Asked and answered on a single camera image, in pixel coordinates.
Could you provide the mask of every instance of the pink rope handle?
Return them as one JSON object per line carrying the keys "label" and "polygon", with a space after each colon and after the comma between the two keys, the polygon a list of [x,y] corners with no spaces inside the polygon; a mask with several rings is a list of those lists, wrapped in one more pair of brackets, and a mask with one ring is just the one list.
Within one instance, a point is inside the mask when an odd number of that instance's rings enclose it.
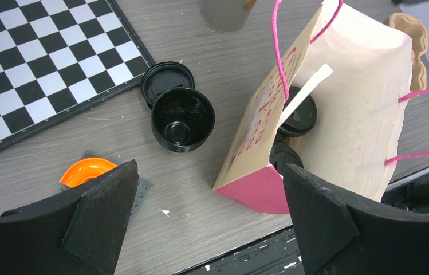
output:
{"label": "pink rope handle", "polygon": [[[429,89],[423,90],[423,91],[418,91],[418,92],[411,92],[411,93],[408,93],[406,96],[400,97],[398,99],[398,102],[401,103],[403,101],[412,99],[416,96],[421,96],[421,95],[426,95],[426,94],[429,94]],[[429,150],[424,151],[424,152],[420,152],[420,153],[408,154],[408,155],[403,155],[403,156],[396,156],[394,158],[387,159],[384,162],[384,165],[388,165],[388,164],[391,164],[393,162],[398,162],[399,160],[402,160],[402,159],[414,159],[414,158],[419,158],[421,156],[428,156],[428,155],[429,155]]]}
{"label": "pink rope handle", "polygon": [[[273,35],[273,47],[275,50],[275,58],[277,59],[277,68],[278,73],[280,74],[280,79],[282,80],[282,84],[284,86],[284,92],[285,92],[285,102],[287,102],[289,98],[289,86],[287,84],[287,78],[284,74],[284,66],[282,65],[282,58],[280,57],[280,47],[278,45],[278,29],[277,29],[277,16],[278,16],[278,7],[282,0],[275,0],[275,4],[273,6],[273,13],[271,15],[271,33]],[[343,7],[344,0],[339,0],[339,4],[337,5],[337,9],[334,12],[334,15],[329,20],[329,22],[320,30],[319,33],[317,33],[316,36],[314,36],[310,43],[314,43],[315,40],[317,40],[326,30],[330,27],[334,19],[336,19],[336,16],[338,15],[339,11]]]}
{"label": "pink rope handle", "polygon": [[402,96],[398,99],[398,103],[400,102],[404,102],[405,100],[409,100],[412,99],[416,96],[421,96],[421,95],[426,95],[429,94],[429,89],[428,90],[423,90],[423,91],[418,91],[418,92],[411,92],[408,93],[406,96]]}

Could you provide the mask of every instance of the tan object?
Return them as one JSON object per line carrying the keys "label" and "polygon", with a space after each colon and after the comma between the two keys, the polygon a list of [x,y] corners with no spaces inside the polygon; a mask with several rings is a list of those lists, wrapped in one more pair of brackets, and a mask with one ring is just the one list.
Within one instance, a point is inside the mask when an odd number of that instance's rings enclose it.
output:
{"label": "tan object", "polygon": [[257,3],[257,0],[247,0],[245,3],[245,10],[251,10],[256,3]]}
{"label": "tan object", "polygon": [[428,49],[427,28],[415,17],[405,13],[393,13],[385,25],[408,34],[412,42],[412,81],[410,90],[413,92],[427,89],[427,68],[421,61]]}

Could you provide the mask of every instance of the gray table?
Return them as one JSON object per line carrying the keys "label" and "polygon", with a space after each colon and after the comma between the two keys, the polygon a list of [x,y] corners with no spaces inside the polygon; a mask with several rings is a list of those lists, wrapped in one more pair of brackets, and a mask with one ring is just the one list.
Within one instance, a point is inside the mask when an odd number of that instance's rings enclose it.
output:
{"label": "gray table", "polygon": [[[54,195],[64,171],[94,150],[115,163],[136,159],[140,176],[153,184],[127,231],[117,274],[172,274],[289,225],[289,217],[261,215],[211,191],[250,96],[275,64],[272,2],[258,1],[240,32],[220,34],[204,24],[195,0],[119,0],[157,62],[182,60],[192,70],[216,111],[212,135],[187,155],[166,153],[135,88],[0,152],[0,213]],[[378,21],[397,11],[389,0],[346,2]],[[319,3],[285,0],[281,50]],[[427,149],[429,96],[422,96],[407,107],[399,153]],[[427,166],[429,156],[402,161],[394,178]]]}

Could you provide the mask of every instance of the black cup lid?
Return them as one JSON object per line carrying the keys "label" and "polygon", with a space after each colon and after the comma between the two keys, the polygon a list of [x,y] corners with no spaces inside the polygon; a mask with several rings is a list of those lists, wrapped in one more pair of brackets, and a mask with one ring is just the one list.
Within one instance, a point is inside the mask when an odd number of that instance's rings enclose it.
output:
{"label": "black cup lid", "polygon": [[273,143],[269,161],[280,175],[283,175],[284,171],[288,169],[287,164],[295,164],[301,168],[304,167],[297,153],[289,146],[280,142]]}
{"label": "black cup lid", "polygon": [[[295,95],[300,91],[298,87],[290,87],[289,99],[285,107],[292,101]],[[308,133],[316,124],[317,107],[312,96],[307,96],[305,100],[297,107],[291,116],[280,126],[280,132],[287,136],[297,137]]]}
{"label": "black cup lid", "polygon": [[177,87],[194,89],[194,77],[186,66],[172,61],[151,67],[140,85],[141,94],[150,109],[164,92]]}

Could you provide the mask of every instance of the black cup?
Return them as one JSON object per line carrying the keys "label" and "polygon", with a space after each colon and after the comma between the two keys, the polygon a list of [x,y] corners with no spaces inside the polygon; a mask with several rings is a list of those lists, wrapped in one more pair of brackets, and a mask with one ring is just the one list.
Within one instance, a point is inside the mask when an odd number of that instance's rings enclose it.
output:
{"label": "black cup", "polygon": [[[300,91],[299,87],[292,86],[289,89],[289,99],[284,105],[287,105],[294,99],[295,95]],[[280,126],[277,133],[277,139],[280,141],[283,138],[291,137],[297,138],[310,132],[316,125],[317,121],[317,107],[316,102],[312,96],[307,96],[297,109],[290,115],[285,122]]]}
{"label": "black cup", "polygon": [[269,162],[273,168],[277,170],[280,175],[284,175],[285,171],[289,169],[287,164],[295,164],[301,168],[304,167],[300,157],[290,148],[283,143],[274,142],[270,150]]}
{"label": "black cup", "polygon": [[152,108],[155,139],[172,152],[187,153],[199,148],[213,128],[211,103],[191,88],[174,88],[163,93]]}

